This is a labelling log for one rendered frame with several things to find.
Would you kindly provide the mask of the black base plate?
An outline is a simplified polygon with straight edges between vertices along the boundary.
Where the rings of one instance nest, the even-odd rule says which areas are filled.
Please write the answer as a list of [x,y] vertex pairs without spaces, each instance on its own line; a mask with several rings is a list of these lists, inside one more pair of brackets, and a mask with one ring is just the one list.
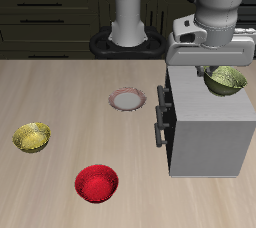
[[121,47],[109,40],[110,26],[103,26],[90,39],[89,48],[96,59],[144,60],[159,59],[165,53],[166,39],[153,26],[146,26],[147,41],[135,47]]

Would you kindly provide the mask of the white plate with pink rim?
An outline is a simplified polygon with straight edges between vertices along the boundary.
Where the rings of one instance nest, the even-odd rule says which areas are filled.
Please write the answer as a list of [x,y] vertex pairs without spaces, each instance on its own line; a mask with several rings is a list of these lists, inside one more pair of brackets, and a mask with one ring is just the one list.
[[112,92],[108,103],[118,111],[136,111],[146,103],[146,95],[139,89],[123,87]]

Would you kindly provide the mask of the grey cabinet with dark drawers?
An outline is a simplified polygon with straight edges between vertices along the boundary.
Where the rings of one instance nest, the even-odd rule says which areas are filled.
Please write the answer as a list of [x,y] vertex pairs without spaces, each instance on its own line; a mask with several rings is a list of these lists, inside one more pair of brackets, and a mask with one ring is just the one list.
[[172,177],[236,177],[254,131],[246,92],[218,97],[192,66],[168,66],[157,87],[156,145],[166,147]]

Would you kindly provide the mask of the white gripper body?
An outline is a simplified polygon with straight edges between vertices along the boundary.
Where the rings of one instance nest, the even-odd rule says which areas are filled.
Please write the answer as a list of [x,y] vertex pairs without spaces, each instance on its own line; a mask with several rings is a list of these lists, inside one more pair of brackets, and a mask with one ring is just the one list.
[[248,66],[254,58],[256,30],[236,28],[232,41],[218,49],[197,43],[177,43],[170,34],[166,49],[169,66]]

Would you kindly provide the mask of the green bowl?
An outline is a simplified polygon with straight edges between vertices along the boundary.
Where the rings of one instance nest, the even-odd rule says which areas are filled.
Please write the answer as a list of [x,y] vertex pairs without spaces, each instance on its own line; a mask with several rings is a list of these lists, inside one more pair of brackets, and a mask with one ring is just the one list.
[[231,66],[219,66],[214,72],[209,67],[204,67],[204,83],[216,96],[231,96],[247,85],[244,75]]

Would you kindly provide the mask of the yellow bowl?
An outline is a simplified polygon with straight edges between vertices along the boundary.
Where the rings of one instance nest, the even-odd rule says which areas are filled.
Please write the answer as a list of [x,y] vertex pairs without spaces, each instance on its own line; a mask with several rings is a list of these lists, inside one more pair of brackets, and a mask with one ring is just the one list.
[[41,122],[28,123],[18,128],[13,136],[13,144],[25,153],[43,150],[51,137],[50,128]]

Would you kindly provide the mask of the dark kitchen cupboards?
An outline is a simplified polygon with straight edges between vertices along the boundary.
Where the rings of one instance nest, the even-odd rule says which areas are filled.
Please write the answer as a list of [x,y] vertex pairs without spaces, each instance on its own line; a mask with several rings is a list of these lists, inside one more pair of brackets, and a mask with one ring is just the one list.
[[[186,0],[141,0],[141,20],[167,37]],[[256,27],[256,0],[244,0],[239,27]],[[115,20],[114,0],[0,0],[0,59],[94,59],[90,38]]]

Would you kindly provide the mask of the red bowl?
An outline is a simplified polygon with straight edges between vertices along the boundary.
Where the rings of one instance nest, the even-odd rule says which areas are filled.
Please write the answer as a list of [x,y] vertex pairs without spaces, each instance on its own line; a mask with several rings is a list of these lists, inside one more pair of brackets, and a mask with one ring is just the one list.
[[77,194],[89,203],[99,204],[112,197],[118,188],[116,172],[106,165],[91,165],[76,176],[74,187]]

